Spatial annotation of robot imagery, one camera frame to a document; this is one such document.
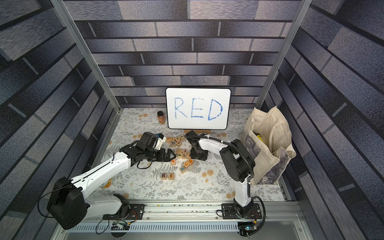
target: metal base plate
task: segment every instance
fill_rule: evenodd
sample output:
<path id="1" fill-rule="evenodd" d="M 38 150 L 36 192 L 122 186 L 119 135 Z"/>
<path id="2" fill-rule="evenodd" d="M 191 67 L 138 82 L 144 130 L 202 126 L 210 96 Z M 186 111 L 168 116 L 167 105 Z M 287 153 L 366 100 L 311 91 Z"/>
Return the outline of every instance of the metal base plate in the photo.
<path id="1" fill-rule="evenodd" d="M 223 219 L 240 219 L 236 214 L 233 214 L 235 212 L 235 205 L 234 204 L 222 204 L 221 209 L 223 210 Z M 253 207 L 249 211 L 248 215 L 249 219 L 261 219 L 262 214 L 260 210 L 260 206 L 257 203 L 253 203 Z"/>
<path id="2" fill-rule="evenodd" d="M 136 214 L 134 214 L 132 211 L 130 212 L 130 214 L 128 215 L 128 217 L 126 217 L 124 220 L 142 220 L 143 218 L 143 213 L 144 213 L 144 206 L 145 204 L 130 204 L 130 207 L 131 207 L 131 210 L 134 211 L 136 214 L 137 214 L 137 218 L 136 218 Z M 104 215 L 103 216 L 103 220 L 120 220 L 118 217 L 115 217 L 114 215 Z"/>

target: canvas tote bag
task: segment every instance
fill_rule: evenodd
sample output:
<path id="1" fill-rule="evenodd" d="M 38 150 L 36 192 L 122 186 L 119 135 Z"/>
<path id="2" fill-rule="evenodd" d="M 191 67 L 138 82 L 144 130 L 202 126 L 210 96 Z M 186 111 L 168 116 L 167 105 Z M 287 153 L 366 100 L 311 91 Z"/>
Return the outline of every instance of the canvas tote bag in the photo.
<path id="1" fill-rule="evenodd" d="M 254 108 L 240 140 L 255 161 L 252 185 L 277 184 L 289 161 L 296 157 L 288 122 L 276 106 L 267 113 Z"/>

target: blue marker writing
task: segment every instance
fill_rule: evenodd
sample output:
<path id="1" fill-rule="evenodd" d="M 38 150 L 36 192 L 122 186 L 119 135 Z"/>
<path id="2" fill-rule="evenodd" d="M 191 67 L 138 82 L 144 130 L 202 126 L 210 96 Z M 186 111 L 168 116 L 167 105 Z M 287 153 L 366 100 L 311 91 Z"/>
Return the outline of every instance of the blue marker writing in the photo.
<path id="1" fill-rule="evenodd" d="M 220 105 L 220 113 L 216 117 L 211 118 L 211 110 L 212 110 L 212 103 L 213 103 L 213 101 L 215 101 L 217 104 Z M 217 118 L 218 116 L 221 115 L 222 112 L 223 112 L 223 106 L 218 101 L 216 101 L 215 99 L 212 99 L 211 100 L 211 107 L 209 108 L 208 121 L 211 121 L 211 120 Z"/>
<path id="2" fill-rule="evenodd" d="M 202 108 L 193 108 L 193 105 L 194 105 L 194 101 L 195 99 L 201 99 L 201 100 L 204 100 L 202 98 L 192 98 L 192 109 L 191 109 L 191 118 L 204 118 L 203 116 L 193 116 L 193 110 L 203 110 Z"/>
<path id="3" fill-rule="evenodd" d="M 180 104 L 178 107 L 176 107 L 176 99 L 180 99 L 180 100 L 181 100 L 181 104 Z M 181 99 L 181 98 L 175 98 L 175 119 L 177 119 L 177 117 L 176 117 L 176 110 L 179 111 L 182 115 L 184 115 L 184 116 L 187 118 L 187 116 L 186 116 L 182 111 L 180 111 L 180 110 L 178 109 L 178 108 L 181 107 L 181 105 L 183 105 L 183 104 L 184 104 L 183 99 Z"/>

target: black cable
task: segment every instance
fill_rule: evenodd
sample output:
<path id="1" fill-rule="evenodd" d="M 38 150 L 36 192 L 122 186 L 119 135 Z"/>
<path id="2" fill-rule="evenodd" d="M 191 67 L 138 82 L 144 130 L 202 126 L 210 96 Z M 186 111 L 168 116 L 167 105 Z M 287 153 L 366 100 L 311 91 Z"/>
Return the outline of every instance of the black cable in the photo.
<path id="1" fill-rule="evenodd" d="M 256 230 L 254 230 L 253 232 L 251 232 L 250 234 L 247 234 L 247 235 L 241 235 L 240 234 L 240 232 L 237 232 L 240 236 L 242 236 L 242 237 L 248 237 L 248 236 L 251 236 L 252 234 L 255 234 L 255 233 L 257 233 L 261 228 L 262 228 L 262 226 L 264 225 L 264 223 L 265 223 L 265 206 L 264 206 L 264 203 L 263 203 L 263 201 L 262 201 L 262 199 L 259 197 L 259 196 L 254 196 L 254 197 L 252 197 L 252 199 L 258 199 L 259 201 L 260 201 L 260 203 L 262 204 L 262 207 L 263 207 L 263 220 L 262 220 L 262 223 L 260 224 L 260 226 L 256 229 Z"/>
<path id="2" fill-rule="evenodd" d="M 99 224 L 101 223 L 102 220 L 103 220 L 103 219 L 101 218 L 100 222 L 99 222 L 99 223 L 97 224 L 97 226 L 96 226 L 96 229 L 95 229 L 96 234 L 102 234 L 102 233 L 105 232 L 105 230 L 108 229 L 108 227 L 106 227 L 106 228 L 104 229 L 104 231 L 102 231 L 101 233 L 98 233 L 98 232 L 97 232 L 97 228 L 99 227 Z"/>
<path id="3" fill-rule="evenodd" d="M 222 213 L 224 213 L 224 212 L 226 212 L 226 211 L 225 211 L 225 210 L 221 210 L 221 209 L 216 210 L 216 214 L 217 214 L 219 217 L 223 217 L 223 216 L 220 216 L 217 212 L 222 212 Z"/>
<path id="4" fill-rule="evenodd" d="M 147 169 L 147 168 L 149 168 L 151 165 L 152 165 L 152 163 L 153 162 L 151 162 L 151 164 L 149 164 L 147 167 L 145 167 L 145 168 L 139 168 L 139 164 L 140 164 L 140 162 L 138 162 L 137 163 L 137 165 L 136 165 L 136 167 L 138 168 L 138 169 Z"/>
<path id="5" fill-rule="evenodd" d="M 123 221 L 123 222 L 125 222 L 125 224 L 127 224 L 128 225 L 128 223 L 126 222 L 126 221 L 124 221 L 123 219 L 120 219 L 121 221 Z"/>
<path id="6" fill-rule="evenodd" d="M 46 217 L 46 218 L 54 218 L 54 217 L 46 216 L 46 215 L 44 215 L 44 214 L 40 211 L 40 205 L 39 205 L 39 203 L 40 203 L 40 200 L 41 200 L 43 197 L 45 197 L 45 196 L 47 196 L 48 194 L 53 193 L 53 192 L 55 192 L 55 191 L 61 190 L 61 189 L 63 189 L 63 188 L 70 187 L 70 186 L 72 186 L 73 184 L 75 184 L 75 183 L 77 183 L 77 182 L 79 182 L 79 181 L 80 181 L 80 180 L 78 180 L 78 181 L 76 181 L 76 182 L 74 182 L 74 183 L 71 183 L 70 185 L 67 185 L 67 186 L 61 187 L 61 188 L 59 188 L 59 189 L 53 190 L 53 191 L 51 191 L 51 192 L 49 192 L 49 193 L 43 195 L 42 197 L 40 197 L 40 199 L 37 201 L 37 210 L 39 211 L 40 215 L 43 216 L 43 217 Z"/>
<path id="7" fill-rule="evenodd" d="M 137 220 L 137 213 L 135 213 L 133 210 L 131 210 L 131 212 L 133 212 L 136 217 L 135 217 L 135 220 L 131 221 L 129 224 L 131 224 L 131 223 L 133 223 L 133 222 L 135 222 Z"/>
<path id="8" fill-rule="evenodd" d="M 243 154 L 243 153 L 240 151 L 240 149 L 239 149 L 237 146 L 235 146 L 234 144 L 232 144 L 232 143 L 230 143 L 230 142 L 222 141 L 222 140 L 220 140 L 220 139 L 218 139 L 218 138 L 207 137 L 207 136 L 184 136 L 184 137 L 186 137 L 186 138 L 194 138 L 194 137 L 196 137 L 196 138 L 212 139 L 212 140 L 215 140 L 215 141 L 217 141 L 217 142 L 222 142 L 223 144 L 228 145 L 228 146 L 234 148 L 234 149 L 236 150 L 236 152 L 239 153 L 240 157 L 244 160 L 244 162 L 245 162 L 245 164 L 246 164 L 246 166 L 247 166 L 247 168 L 248 168 L 248 171 L 249 171 L 249 173 L 251 174 L 251 177 L 250 177 L 249 179 L 252 179 L 252 178 L 254 177 L 253 168 L 251 167 L 251 165 L 249 164 L 249 162 L 246 160 L 244 154 Z"/>
<path id="9" fill-rule="evenodd" d="M 223 217 L 223 216 L 220 216 L 217 212 L 222 212 L 222 213 L 224 213 L 223 210 L 221 210 L 221 209 L 216 210 L 216 214 L 217 214 L 219 217 Z"/>
<path id="10" fill-rule="evenodd" d="M 123 226 L 124 230 L 127 230 L 127 231 L 129 230 L 129 225 L 128 224 L 125 225 L 125 226 L 124 225 L 121 225 L 121 226 Z"/>

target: whiteboard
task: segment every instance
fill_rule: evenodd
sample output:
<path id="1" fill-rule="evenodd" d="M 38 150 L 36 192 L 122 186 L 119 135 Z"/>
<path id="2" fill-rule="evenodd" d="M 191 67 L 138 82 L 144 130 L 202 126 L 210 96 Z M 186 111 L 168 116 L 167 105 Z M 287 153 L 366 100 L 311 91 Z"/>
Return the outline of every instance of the whiteboard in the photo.
<path id="1" fill-rule="evenodd" d="M 168 127 L 224 130 L 230 97 L 225 88 L 167 88 Z"/>

